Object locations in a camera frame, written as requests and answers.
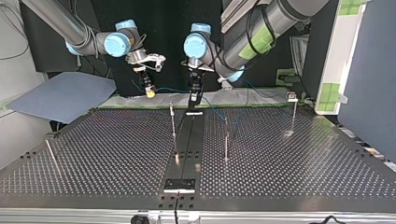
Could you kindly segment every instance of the cable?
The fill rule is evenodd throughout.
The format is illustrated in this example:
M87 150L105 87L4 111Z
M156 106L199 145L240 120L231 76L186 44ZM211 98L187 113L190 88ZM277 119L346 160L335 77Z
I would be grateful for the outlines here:
M177 199L176 199L176 204L175 204L175 224L178 224L178 215L177 215L177 204L178 204L178 195L177 195Z
M346 222L337 220L337 218L334 217L334 216L328 216L328 217L326 217L322 222L319 222L319 223L317 223L317 222L311 222L310 224L326 224L326 223L328 223L328 222L330 221L330 219L333 219L333 220L334 220L336 223L338 223L338 224L347 224Z
M98 75L100 75L101 77L103 77L103 74L102 74L99 70L96 69L95 65L93 65L93 62L91 62L91 61L87 58L87 56L82 56L82 58L85 59L85 60L91 65L91 67L92 67L92 74L93 74L93 75L95 75L95 72L96 72Z
M9 59L14 59L14 58L18 58L20 56L22 56L24 53L26 53L26 51L29 49L29 42L27 40L26 35L24 34L23 31L21 31L17 25L15 25L14 21L12 21L12 19L6 14L6 12L1 8L1 6L8 8L20 21L21 27L23 29L23 20L21 18L21 14L19 12L17 12L12 6L10 6L9 4L5 3L5 2L0 2L0 12L6 17L7 21L9 22L9 24L12 25L12 27L25 39L26 41L26 48L21 52L18 53L16 55L13 56L9 56L9 57L5 57L5 58L0 58L1 61L3 60L9 60Z
M131 79L131 81L132 81L132 84L134 84L134 86L135 86L140 92L144 92L144 91L142 91L142 89L140 89L140 87L139 87L138 85L136 85L136 83L134 83L134 79L133 79L133 78Z
M314 106L316 106L315 100L312 99L311 95L309 94L308 90L306 89L305 84L303 83L303 77L299 74L299 71L297 69L297 61L293 55L294 46L292 45L292 43L290 44L290 47L291 47L291 58L293 59L293 63L296 65L295 74L300 79L301 85L303 86L304 91L306 92L306 96L308 96L308 99L312 102L312 104L314 104Z
M257 89L256 89L256 87L254 87L253 86L253 84L251 84L251 82L249 82L249 81L247 81L246 79L243 79L243 81L245 82L245 84L247 85L249 85L250 87L251 87L251 89L253 89L257 94L259 94L260 95L260 97L263 97L263 98L274 98L274 97L276 97L276 96L278 96L278 95L282 95L283 93L280 93L280 94L274 94L274 95L266 95L266 94L264 94L264 93L262 93L262 92L259 92Z
M175 89L167 88L167 87L160 87L157 89L157 91L175 91L175 92L180 92L180 93L189 93L188 91L180 91L180 90L175 90Z

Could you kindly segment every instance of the black panel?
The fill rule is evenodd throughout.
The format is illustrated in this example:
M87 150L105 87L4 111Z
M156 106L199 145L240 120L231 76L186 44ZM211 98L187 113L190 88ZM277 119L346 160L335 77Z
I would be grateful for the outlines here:
M64 39L42 21L29 7L21 4L25 33L37 72L75 71L76 56L69 53Z
M303 83L309 95L313 98L317 98L318 95L318 88L323 74L323 66L326 62L337 8L338 0L329 1L312 18L312 29L309 35L303 70Z
M76 0L61 1L70 10L71 5L74 7L76 3ZM94 29L99 29L90 1L78 1L76 7L78 15L84 22ZM49 78L60 72L77 70L97 76L106 75L107 66L104 56L101 56L101 60L97 60L93 56L81 58L81 67L79 68L77 56L67 50L64 39L58 33L25 4L21 4L21 14L37 72L49 73Z
M396 161L396 1L367 4L339 120L359 138Z
M185 60L184 39L190 32L193 22L205 22L212 26L212 39L219 42L221 1L213 0L92 0L92 5L101 30L112 30L118 21L133 19L141 34L148 37L144 43L149 52L161 53L166 57L164 69L154 74L157 87L187 89L186 69L180 66ZM123 58L106 57L115 76L119 94L131 96L142 94L132 84L138 80L137 74ZM205 78L207 90L217 90L217 76Z

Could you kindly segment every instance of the white cable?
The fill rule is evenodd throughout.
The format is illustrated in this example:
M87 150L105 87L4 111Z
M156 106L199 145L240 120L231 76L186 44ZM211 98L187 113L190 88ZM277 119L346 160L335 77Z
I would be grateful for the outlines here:
M2 9L2 7L6 7L8 8L20 21L21 24L21 28L23 31L20 30L20 28L18 28L17 25L15 25L14 21L7 15L7 13ZM9 24L15 29L15 31L17 31L26 41L26 48L23 50L23 52L10 56L10 57L6 57L6 58L0 58L0 60L8 60L8 59L14 59L17 57L22 56L24 53L26 53L26 51L29 49L29 42L27 40L27 37L24 33L24 28L23 28L23 20L21 17L20 12L18 12L17 10L15 10L14 7L12 7L11 5L5 3L5 2L0 2L0 12L6 17L6 20L9 22Z

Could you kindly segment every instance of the wire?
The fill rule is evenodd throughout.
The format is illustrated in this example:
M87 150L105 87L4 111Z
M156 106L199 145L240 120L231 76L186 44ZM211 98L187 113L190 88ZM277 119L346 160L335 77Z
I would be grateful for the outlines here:
M176 204L175 204L175 224L178 224L178 215L177 215L177 204L178 204L178 195L177 195L177 199L176 199Z
M142 89L140 89L140 87L139 87L138 85L136 85L136 83L134 82L134 79L133 79L133 78L131 79L131 81L132 81L132 84L134 84L134 86L135 86L140 92L144 92L144 91L142 91Z
M328 223L328 222L330 221L330 219L333 219L333 220L334 220L336 223L338 223L338 224L347 224L346 222L337 220L337 218L334 217L334 216L328 216L328 217L326 217L322 222L319 222L319 223L317 223L317 222L311 222L310 224L326 224L326 223Z
M175 90L175 89L167 88L167 87L160 87L157 89L157 91L175 91L175 92L180 92L180 93L189 93L188 91L180 91L180 90Z
M136 50L136 49L140 49L139 46L140 46L141 44L143 44L143 42L146 40L147 37L148 37L148 35L142 34L142 35L140 36L139 42L137 42L137 44L135 44L134 47L133 47L130 51L134 51L134 50Z
M260 97L263 97L263 98L274 98L274 97L276 97L276 96L278 96L278 95L282 95L282 94L283 94L283 93L280 93L280 94L274 94L274 95L270 95L270 96L269 96L269 95L266 95L266 94L264 94L264 93L262 93L262 92L259 92L259 91L256 89L256 87L254 87L253 84L251 84L251 82L247 81L246 79L243 79L243 81L245 82L246 85L249 85L250 88L253 89L257 94L259 94Z
M11 18L6 14L6 12L1 8L1 6L8 8L8 9L18 18L18 20L20 21L22 30L23 30L23 20L22 20L22 18L21 18L21 14L20 14L18 11L16 11L16 10L15 10L12 6L10 6L9 4L7 4L7 3L5 3L5 2L0 2L0 12L6 17L7 21L9 22L9 24L11 24L12 27L13 27L13 28L25 39L25 41L26 41L26 48L25 48L21 53L18 53L18 54L16 54L16 55L12 55L12 56L9 56L9 57L5 57L5 58L0 58L0 60L3 61L3 60L14 59L14 58L18 58L18 57L22 56L22 55L23 55L24 53L26 53L26 51L29 49L29 42L28 42L27 37L26 37L26 35L24 34L24 32L21 31L21 30L17 27L17 25L15 25L14 21L12 21L12 19L11 19Z
M292 43L290 44L290 47L291 47L291 58L293 59L293 63L296 65L295 74L300 79L301 85L303 86L304 91L306 92L306 96L308 96L308 99L312 102L312 104L314 104L314 106L316 106L315 100L312 99L311 95L309 94L308 90L306 89L305 84L303 82L303 77L300 75L300 73L299 73L299 71L297 69L297 61L296 61L296 58L293 55L294 46L293 46Z

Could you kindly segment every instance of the black cable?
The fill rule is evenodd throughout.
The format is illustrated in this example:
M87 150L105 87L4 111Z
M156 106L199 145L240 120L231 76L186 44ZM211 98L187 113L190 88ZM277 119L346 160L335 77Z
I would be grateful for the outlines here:
M93 65L93 63L92 63L86 56L83 56L82 58L85 59L85 60L91 65L91 67L92 67L92 74L93 74L93 75L95 75L95 72L96 72L96 73L99 74L101 77L103 76L103 74L102 74L101 72L99 72L99 70L96 69L95 65Z
M178 224L177 203L178 203L178 196L177 196L177 199L176 199L176 205L175 205L175 211L174 211L174 213L175 213L175 224Z
M293 44L291 43L290 44L290 47L291 47L291 58L293 59L293 62L294 62L294 64L295 64L295 66L296 66L296 76L300 79L300 83L301 83L301 85L303 86L303 88L304 88L304 91L306 92L306 96L308 96L308 98L309 98L309 100L312 102L312 104L314 104L314 106L316 105L316 102L315 102L315 100L314 99L312 99L312 97L311 97L311 95L309 94L309 92L308 92L308 90L306 89L306 87L305 87L305 84L304 84L304 82L303 82L303 77L300 75L300 73L299 73L299 71L298 71L298 69L297 69L297 61L296 61L296 58L294 57L294 55L293 55L293 52L294 52L294 46L293 46Z
M328 217L326 217L322 222L319 222L319 223L317 223L317 222L311 222L311 223L309 223L309 224L326 224L326 223L328 223L328 222L330 221L330 219L333 219L333 220L334 220L336 223L338 223L338 224L347 224L346 222L342 222L342 221L337 220L337 218L334 217L334 216L328 216Z

